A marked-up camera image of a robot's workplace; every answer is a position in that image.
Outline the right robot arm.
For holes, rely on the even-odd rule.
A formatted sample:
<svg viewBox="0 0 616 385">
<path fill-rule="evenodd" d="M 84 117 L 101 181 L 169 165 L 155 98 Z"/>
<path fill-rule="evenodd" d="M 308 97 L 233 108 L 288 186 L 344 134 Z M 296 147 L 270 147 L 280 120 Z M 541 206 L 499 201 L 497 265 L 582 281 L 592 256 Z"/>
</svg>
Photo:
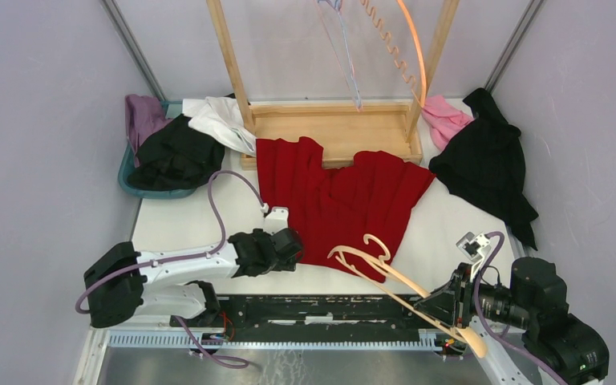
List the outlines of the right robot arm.
<svg viewBox="0 0 616 385">
<path fill-rule="evenodd" d="M 536 257 L 511 265 L 509 286 L 472 282 L 461 263 L 450 280 L 414 308 L 442 327 L 467 326 L 481 316 L 523 331 L 526 353 L 567 384 L 585 384 L 608 375 L 610 354 L 601 335 L 569 312 L 567 285 L 556 266 Z"/>
</svg>

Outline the red skirt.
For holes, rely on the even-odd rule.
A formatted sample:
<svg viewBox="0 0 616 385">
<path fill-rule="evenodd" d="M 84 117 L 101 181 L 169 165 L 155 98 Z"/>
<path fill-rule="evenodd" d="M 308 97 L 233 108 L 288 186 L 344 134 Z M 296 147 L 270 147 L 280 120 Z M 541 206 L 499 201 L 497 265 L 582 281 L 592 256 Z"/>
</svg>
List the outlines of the red skirt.
<svg viewBox="0 0 616 385">
<path fill-rule="evenodd" d="M 259 139 L 257 177 L 261 197 L 289 210 L 288 223 L 303 244 L 302 263 L 345 271 L 329 255 L 338 246 L 383 254 L 365 235 L 377 237 L 394 257 L 411 211 L 434 174 L 387 152 L 357 152 L 351 166 L 324 168 L 323 147 L 311 138 L 296 142 Z"/>
</svg>

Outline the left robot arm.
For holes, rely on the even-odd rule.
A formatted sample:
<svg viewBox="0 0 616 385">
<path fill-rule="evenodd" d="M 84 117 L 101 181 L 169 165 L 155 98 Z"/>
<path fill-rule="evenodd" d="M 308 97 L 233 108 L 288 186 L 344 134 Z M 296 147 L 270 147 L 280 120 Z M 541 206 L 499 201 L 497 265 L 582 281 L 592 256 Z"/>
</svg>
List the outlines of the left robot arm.
<svg viewBox="0 0 616 385">
<path fill-rule="evenodd" d="M 211 326 L 220 316 L 212 280 L 293 271 L 303 245 L 289 228 L 254 229 L 218 244 L 174 252 L 139 252 L 130 241 L 109 249 L 83 275 L 81 300 L 94 328 L 135 316 L 174 316 Z"/>
</svg>

